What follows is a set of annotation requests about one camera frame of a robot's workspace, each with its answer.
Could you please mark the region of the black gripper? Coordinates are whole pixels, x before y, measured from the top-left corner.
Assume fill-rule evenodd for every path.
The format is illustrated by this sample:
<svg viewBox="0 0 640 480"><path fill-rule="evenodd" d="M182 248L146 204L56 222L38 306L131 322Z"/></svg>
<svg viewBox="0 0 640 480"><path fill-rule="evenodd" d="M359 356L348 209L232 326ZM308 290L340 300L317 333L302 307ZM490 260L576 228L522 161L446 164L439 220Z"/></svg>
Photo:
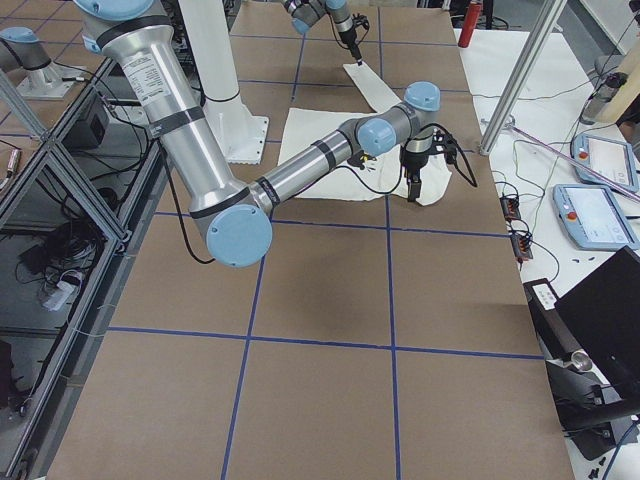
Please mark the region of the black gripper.
<svg viewBox="0 0 640 480"><path fill-rule="evenodd" d="M354 29L338 32L342 44L349 50L357 65L363 64L363 57L357 46L357 35Z"/></svg>
<svg viewBox="0 0 640 480"><path fill-rule="evenodd" d="M428 160L429 154L426 151L412 152L408 149L403 150L403 167L407 183L408 202L416 202L420 197L422 187L420 171L427 165Z"/></svg>

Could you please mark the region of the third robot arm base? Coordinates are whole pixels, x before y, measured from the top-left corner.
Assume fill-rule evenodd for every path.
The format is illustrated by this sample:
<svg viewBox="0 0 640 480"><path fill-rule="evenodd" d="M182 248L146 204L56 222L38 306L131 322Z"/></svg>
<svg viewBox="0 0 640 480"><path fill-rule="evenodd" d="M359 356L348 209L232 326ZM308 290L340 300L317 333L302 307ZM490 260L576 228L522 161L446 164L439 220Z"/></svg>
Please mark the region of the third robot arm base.
<svg viewBox="0 0 640 480"><path fill-rule="evenodd" d="M27 99L62 99L74 83L74 77L65 76L66 69L54 64L39 38L27 27L1 31L1 70L6 74L26 72L17 90Z"/></svg>

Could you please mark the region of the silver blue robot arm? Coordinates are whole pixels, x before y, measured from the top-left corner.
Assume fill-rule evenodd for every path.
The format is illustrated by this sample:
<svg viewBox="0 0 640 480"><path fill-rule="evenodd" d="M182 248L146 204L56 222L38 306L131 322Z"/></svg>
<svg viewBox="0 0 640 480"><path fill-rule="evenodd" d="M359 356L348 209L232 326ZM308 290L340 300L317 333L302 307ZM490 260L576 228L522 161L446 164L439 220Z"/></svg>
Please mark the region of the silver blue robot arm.
<svg viewBox="0 0 640 480"><path fill-rule="evenodd" d="M345 0L283 0L293 28L305 35L324 17L331 19L334 40L351 54L358 66L363 64L359 45L369 32L365 15L352 14Z"/></svg>
<svg viewBox="0 0 640 480"><path fill-rule="evenodd" d="M173 28L158 1L80 1L89 48L116 61L168 151L190 196L189 212L212 257L242 268L272 242L269 212L361 153L430 142L439 88L411 84L403 100L335 131L251 184L234 177L171 46Z"/></svg>

